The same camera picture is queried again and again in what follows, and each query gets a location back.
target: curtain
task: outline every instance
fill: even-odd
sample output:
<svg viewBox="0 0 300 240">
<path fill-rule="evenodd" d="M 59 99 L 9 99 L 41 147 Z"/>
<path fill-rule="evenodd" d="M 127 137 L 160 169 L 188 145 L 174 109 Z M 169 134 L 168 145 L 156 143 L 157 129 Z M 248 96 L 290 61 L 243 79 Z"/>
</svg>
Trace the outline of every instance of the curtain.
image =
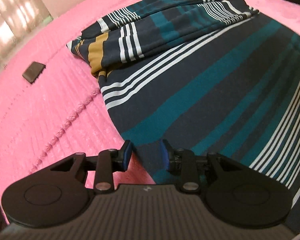
<svg viewBox="0 0 300 240">
<path fill-rule="evenodd" d="M 41 0 L 0 0 L 0 62 L 49 15 Z"/>
</svg>

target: metal screw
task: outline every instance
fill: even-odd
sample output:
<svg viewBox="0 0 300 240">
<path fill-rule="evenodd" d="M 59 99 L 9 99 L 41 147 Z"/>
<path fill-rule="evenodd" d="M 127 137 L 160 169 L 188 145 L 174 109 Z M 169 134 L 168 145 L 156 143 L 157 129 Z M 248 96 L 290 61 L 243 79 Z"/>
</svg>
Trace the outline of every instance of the metal screw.
<svg viewBox="0 0 300 240">
<path fill-rule="evenodd" d="M 98 184 L 96 184 L 97 190 L 108 190 L 110 188 L 111 188 L 111 185 L 108 182 L 99 182 Z"/>
<path fill-rule="evenodd" d="M 195 182 L 186 182 L 182 186 L 185 190 L 193 191 L 199 188 L 199 185 Z"/>
</svg>

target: phone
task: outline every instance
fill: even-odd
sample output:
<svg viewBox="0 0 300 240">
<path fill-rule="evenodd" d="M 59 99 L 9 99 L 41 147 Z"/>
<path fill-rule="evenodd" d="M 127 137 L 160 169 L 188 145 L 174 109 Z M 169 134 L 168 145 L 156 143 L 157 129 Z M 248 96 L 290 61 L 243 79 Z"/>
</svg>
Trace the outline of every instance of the phone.
<svg viewBox="0 0 300 240">
<path fill-rule="evenodd" d="M 22 76 L 30 83 L 32 84 L 37 77 L 42 73 L 46 65 L 39 63 L 39 62 L 32 62 L 31 65 L 24 71 Z"/>
</svg>

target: pink bedspread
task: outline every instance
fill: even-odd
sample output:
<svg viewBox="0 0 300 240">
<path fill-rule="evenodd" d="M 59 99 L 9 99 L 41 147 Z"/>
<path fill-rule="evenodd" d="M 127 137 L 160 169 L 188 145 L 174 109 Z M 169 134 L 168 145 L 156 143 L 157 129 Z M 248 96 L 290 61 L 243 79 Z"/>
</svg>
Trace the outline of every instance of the pink bedspread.
<svg viewBox="0 0 300 240">
<path fill-rule="evenodd" d="M 12 182 L 77 151 L 95 155 L 120 148 L 90 67 L 65 44 L 105 14 L 139 0 L 87 0 L 50 23 L 0 75 L 0 199 Z M 282 0 L 246 2 L 300 34 L 300 6 Z M 30 85 L 22 73 L 32 61 L 46 69 Z M 135 157 L 115 183 L 153 183 Z M 87 186 L 92 187 L 92 176 Z"/>
</svg>

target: round pad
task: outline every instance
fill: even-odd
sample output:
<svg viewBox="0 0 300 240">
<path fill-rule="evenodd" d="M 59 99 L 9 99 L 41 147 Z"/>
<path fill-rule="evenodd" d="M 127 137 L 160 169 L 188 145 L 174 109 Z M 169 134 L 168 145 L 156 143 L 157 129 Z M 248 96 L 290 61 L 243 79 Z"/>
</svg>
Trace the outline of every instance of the round pad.
<svg viewBox="0 0 300 240">
<path fill-rule="evenodd" d="M 81 214 L 89 201 L 87 189 L 66 172 L 35 173 L 10 185 L 2 207 L 10 222 L 43 228 Z"/>
<path fill-rule="evenodd" d="M 286 218 L 292 196 L 284 185 L 257 172 L 225 174 L 211 184 L 205 195 L 217 217 L 246 228 L 266 228 Z"/>
</svg>

